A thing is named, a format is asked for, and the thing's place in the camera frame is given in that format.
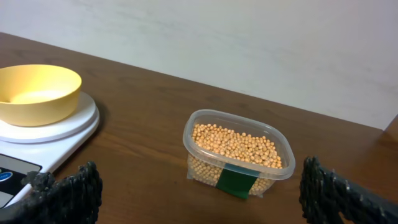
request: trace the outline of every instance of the green label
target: green label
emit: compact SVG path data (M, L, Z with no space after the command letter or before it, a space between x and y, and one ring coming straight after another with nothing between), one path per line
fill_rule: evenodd
M246 169L232 164L226 164L218 179L216 188L223 190L231 195L247 199L249 190L253 186L257 177L252 175L242 174L245 172L253 175L258 175L258 171Z

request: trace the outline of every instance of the blue logo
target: blue logo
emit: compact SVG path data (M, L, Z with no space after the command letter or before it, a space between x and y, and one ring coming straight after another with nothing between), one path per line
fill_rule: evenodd
M0 182L8 180L10 177L12 177L12 172L4 172L0 174Z

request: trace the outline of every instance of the transparent container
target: transparent container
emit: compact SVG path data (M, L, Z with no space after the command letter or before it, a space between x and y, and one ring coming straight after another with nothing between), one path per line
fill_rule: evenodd
M192 132L196 124L217 124L217 126L221 125L223 128L235 130L236 133L247 133L254 137L265 136L275 143L275 150L281 158L283 169L239 161L199 147L192 139ZM194 112L185 125L183 143L189 152L189 179L216 186L223 169L251 175L257 177L257 180L251 187L249 195L262 196L275 180L288 179L295 168L292 149L282 133L268 124L229 113L215 110L198 110Z

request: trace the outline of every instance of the digital scale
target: digital scale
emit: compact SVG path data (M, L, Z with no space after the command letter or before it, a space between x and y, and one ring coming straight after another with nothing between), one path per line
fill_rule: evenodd
M0 120L0 208L30 192L30 185L21 184L28 172L58 168L94 133L99 120L94 100L82 92L76 110L59 122L22 127Z

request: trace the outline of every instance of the white wall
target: white wall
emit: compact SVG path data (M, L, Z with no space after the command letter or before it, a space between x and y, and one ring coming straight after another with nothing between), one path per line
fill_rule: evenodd
M0 32L384 129L396 0L1 0Z

